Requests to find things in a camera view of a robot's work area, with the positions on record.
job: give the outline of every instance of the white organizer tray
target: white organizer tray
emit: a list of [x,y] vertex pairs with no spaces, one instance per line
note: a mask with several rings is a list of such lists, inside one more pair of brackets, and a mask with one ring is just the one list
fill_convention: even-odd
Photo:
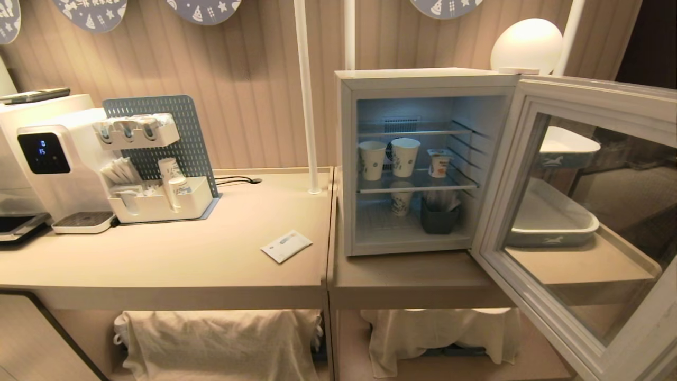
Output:
[[598,142],[585,136],[550,126],[543,138],[538,162],[545,168],[585,168],[600,148]]
[[167,196],[161,191],[147,197],[134,197],[135,206],[125,205],[118,197],[109,197],[110,207],[113,213],[123,224],[136,222],[190,220],[199,218],[212,201],[211,190],[206,177],[188,178],[191,192],[185,195],[177,195],[177,204],[180,206],[176,212],[169,205]]
[[547,182],[532,178],[508,233],[514,247],[581,246],[592,238],[599,221],[584,207]]
[[176,127],[176,123],[173,121],[171,123],[160,124],[155,131],[156,136],[154,140],[147,138],[144,130],[140,126],[131,130],[131,138],[126,137],[125,133],[121,130],[110,130],[110,143],[106,143],[101,139],[101,133],[99,131],[96,131],[95,133],[99,144],[106,151],[165,147],[179,139],[179,131]]

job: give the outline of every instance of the glass fridge door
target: glass fridge door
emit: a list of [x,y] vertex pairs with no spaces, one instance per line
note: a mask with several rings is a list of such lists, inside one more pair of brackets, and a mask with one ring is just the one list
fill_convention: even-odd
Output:
[[473,255],[583,379],[651,380],[674,364],[676,117],[674,91],[518,84]]

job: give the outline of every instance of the digital display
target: digital display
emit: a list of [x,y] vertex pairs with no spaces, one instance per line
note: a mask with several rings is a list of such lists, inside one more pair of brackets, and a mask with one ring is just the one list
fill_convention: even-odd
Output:
[[70,172],[70,165],[61,147],[61,142],[55,134],[51,132],[21,134],[18,140],[26,162],[34,174],[67,174]]

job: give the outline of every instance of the white lamp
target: white lamp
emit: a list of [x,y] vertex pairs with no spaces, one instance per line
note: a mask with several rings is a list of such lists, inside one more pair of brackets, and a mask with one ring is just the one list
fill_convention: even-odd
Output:
[[562,53],[557,26],[542,18],[522,20],[507,28],[492,49],[492,70],[500,73],[547,75]]

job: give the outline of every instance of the white pegboard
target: white pegboard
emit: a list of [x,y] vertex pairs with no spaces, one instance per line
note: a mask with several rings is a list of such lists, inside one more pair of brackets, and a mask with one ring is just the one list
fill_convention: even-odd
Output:
[[219,197],[193,98],[181,95],[107,99],[103,105],[109,118],[171,113],[179,131],[177,142],[165,147],[122,150],[123,156],[132,160],[144,180],[159,179],[158,160],[174,157],[186,177],[206,176],[212,197]]

